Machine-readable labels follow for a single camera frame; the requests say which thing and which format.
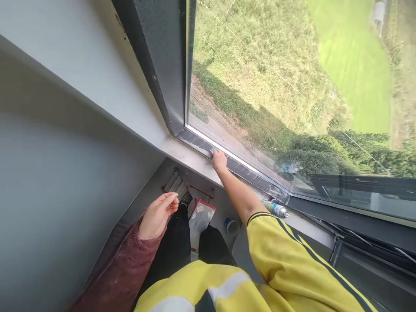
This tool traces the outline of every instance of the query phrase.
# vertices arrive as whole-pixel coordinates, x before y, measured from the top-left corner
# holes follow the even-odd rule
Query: person's left hand
[[[144,213],[142,223],[139,226],[139,239],[158,238],[162,234],[169,216],[178,210],[178,206],[177,193],[165,193],[158,197]]]

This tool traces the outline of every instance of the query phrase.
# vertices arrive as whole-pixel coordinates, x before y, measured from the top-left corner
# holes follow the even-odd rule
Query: floor
[[[216,207],[217,210],[212,217],[210,225],[217,228],[221,232],[226,244],[230,250],[232,250],[236,237],[230,236],[226,232],[224,221],[226,218],[230,217],[234,220],[237,220],[241,225],[241,219],[231,204],[225,190],[203,179],[198,174],[189,169],[186,169],[175,161],[166,158],[147,182],[140,194],[131,203],[130,207],[120,218],[118,223],[114,226],[107,240],[107,243],[104,246],[103,251],[101,252],[101,255],[98,258],[97,263],[91,273],[91,277],[95,276],[95,274],[100,271],[106,264],[107,259],[119,244],[122,234],[125,232],[125,230],[134,222],[136,222],[136,220],[142,214],[143,210],[163,193],[162,189],[172,177],[175,168],[179,169],[179,172],[185,177],[189,185],[192,185],[207,194],[210,193],[211,189],[214,189],[214,199],[211,199],[209,204]]]

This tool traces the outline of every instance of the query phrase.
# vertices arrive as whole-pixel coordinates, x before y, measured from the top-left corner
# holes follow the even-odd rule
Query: aluminum window frame
[[[211,158],[213,149],[223,150],[228,156],[227,166],[230,171],[289,208],[312,215],[319,213],[320,218],[326,218],[344,227],[352,226],[355,231],[365,232],[375,239],[385,238],[383,233],[387,231],[386,227],[390,226],[392,230],[398,231],[398,238],[408,237],[411,233],[411,236],[416,238],[415,221],[324,201],[318,196],[292,192],[285,180],[277,183],[248,161],[188,124],[196,0],[112,2],[117,12],[116,18],[124,29],[125,39],[128,39],[132,46],[172,136],[208,158]],[[322,211],[328,209],[331,213],[327,217],[322,216]],[[346,222],[351,220],[351,216],[365,222],[359,222],[359,226],[354,226],[351,222]],[[371,228],[372,234],[365,228]],[[400,239],[392,239],[389,243],[410,250],[409,244],[404,244],[406,247],[402,246]],[[410,251],[416,252],[416,246]]]

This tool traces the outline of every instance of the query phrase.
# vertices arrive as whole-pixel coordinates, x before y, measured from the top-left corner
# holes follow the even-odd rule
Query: hand
[[[227,157],[222,150],[216,150],[212,153],[212,166],[217,173],[228,171]]]
[[[168,218],[178,210],[179,200],[177,193],[165,193],[150,204],[144,213],[139,226],[139,239],[151,240],[158,238],[165,229]]]

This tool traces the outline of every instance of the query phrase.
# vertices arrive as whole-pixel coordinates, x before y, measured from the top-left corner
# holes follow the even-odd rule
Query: blue and white spray can
[[[287,217],[290,216],[287,209],[285,207],[283,207],[282,205],[273,203],[273,202],[265,200],[265,199],[262,199],[261,202],[271,214],[273,214],[273,215],[275,215],[275,216],[277,216],[281,219],[286,219]]]

